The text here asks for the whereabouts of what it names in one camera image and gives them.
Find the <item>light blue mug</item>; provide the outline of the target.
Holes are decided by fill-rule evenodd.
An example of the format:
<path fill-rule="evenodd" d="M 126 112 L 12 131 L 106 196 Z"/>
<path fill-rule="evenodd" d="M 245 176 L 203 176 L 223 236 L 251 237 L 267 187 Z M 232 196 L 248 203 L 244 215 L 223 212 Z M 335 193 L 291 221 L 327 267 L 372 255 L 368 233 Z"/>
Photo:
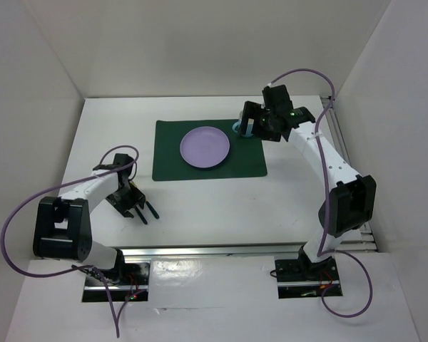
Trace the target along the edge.
<path fill-rule="evenodd" d="M 235 133 L 237 133 L 239 136 L 242 136 L 244 138 L 251 138 L 253 136 L 253 123 L 254 120 L 251 118 L 248 118 L 247 123 L 245 124 L 245 131 L 242 129 L 243 124 L 243 113 L 244 111 L 241 110 L 239 114 L 238 120 L 233 124 L 232 129 Z"/>

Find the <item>gold fork green handle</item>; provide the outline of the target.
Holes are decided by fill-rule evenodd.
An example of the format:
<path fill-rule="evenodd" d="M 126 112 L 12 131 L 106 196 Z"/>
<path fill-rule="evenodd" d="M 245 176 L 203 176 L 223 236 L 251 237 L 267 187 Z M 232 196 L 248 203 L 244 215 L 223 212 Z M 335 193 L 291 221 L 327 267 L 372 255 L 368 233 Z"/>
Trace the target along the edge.
<path fill-rule="evenodd" d="M 143 213 L 140 211 L 140 209 L 135 206 L 134 210 L 136 211 L 136 214 L 138 215 L 139 219 L 142 221 L 142 223 L 144 223 L 144 225 L 148 224 L 147 219 L 143 216 Z"/>

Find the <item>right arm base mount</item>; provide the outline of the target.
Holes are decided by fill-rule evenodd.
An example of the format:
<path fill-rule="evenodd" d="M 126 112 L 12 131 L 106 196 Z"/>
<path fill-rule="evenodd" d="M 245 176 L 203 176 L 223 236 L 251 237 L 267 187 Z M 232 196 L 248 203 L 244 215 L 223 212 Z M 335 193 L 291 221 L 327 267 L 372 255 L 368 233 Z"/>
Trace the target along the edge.
<path fill-rule="evenodd" d="M 329 258 L 319 269 L 304 272 L 296 259 L 276 259 L 270 276 L 277 282 L 279 299 L 343 296 L 336 261 Z"/>

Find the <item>dark green placemat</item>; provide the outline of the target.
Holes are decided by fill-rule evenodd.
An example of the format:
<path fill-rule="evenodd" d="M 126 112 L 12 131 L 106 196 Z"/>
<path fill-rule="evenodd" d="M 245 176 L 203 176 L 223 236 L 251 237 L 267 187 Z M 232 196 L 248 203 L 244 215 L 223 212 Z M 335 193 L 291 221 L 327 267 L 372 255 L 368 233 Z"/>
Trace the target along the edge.
<path fill-rule="evenodd" d="M 156 182 L 264 177 L 262 141 L 240 137 L 234 119 L 156 122 Z"/>

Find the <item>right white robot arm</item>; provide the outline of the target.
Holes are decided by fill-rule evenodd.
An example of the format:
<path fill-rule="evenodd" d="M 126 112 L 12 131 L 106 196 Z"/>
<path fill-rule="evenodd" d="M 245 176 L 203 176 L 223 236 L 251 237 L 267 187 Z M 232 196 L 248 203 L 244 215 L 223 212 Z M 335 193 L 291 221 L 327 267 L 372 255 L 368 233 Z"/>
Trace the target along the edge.
<path fill-rule="evenodd" d="M 263 102 L 246 101 L 236 132 L 270 142 L 289 142 L 321 179 L 325 201 L 318 211 L 321 228 L 300 248 L 297 275 L 316 279 L 327 268 L 334 250 L 347 234 L 372 218 L 377 184 L 349 166 L 321 133 L 314 115 L 295 108 L 284 85 L 263 89 Z"/>

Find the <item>purple plate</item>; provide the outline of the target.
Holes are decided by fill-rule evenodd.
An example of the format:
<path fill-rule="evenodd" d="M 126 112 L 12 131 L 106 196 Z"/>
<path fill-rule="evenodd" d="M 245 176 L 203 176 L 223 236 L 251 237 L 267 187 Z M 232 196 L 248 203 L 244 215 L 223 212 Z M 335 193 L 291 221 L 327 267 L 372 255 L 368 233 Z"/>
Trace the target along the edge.
<path fill-rule="evenodd" d="M 180 155 L 189 165 L 208 169 L 219 165 L 230 152 L 228 136 L 211 126 L 194 128 L 180 142 Z"/>

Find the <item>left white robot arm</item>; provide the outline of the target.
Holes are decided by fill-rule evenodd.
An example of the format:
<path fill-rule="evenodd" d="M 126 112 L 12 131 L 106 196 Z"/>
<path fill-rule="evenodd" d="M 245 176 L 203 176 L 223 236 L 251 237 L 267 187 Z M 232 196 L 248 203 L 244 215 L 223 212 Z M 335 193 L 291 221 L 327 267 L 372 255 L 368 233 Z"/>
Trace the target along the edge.
<path fill-rule="evenodd" d="M 93 240 L 91 213 L 104 200 L 125 218 L 133 218 L 132 211 L 144 206 L 145 195 L 129 180 L 132 162 L 130 155 L 117 153 L 111 164 L 93 168 L 91 180 L 58 197 L 41 199 L 34 231 L 34 255 L 94 266 L 110 284 L 126 281 L 130 269 L 123 252 Z"/>

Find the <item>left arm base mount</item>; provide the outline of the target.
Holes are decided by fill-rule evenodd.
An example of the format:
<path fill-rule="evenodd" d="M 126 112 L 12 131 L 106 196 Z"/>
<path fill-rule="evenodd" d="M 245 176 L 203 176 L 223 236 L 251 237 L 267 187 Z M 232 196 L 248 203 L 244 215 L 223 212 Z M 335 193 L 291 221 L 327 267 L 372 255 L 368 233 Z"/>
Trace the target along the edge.
<path fill-rule="evenodd" d="M 102 270 L 113 302 L 147 301 L 150 262 L 126 263 L 121 275 Z M 86 275 L 83 285 L 83 303 L 107 302 L 108 296 L 100 276 L 92 268 L 81 270 Z"/>

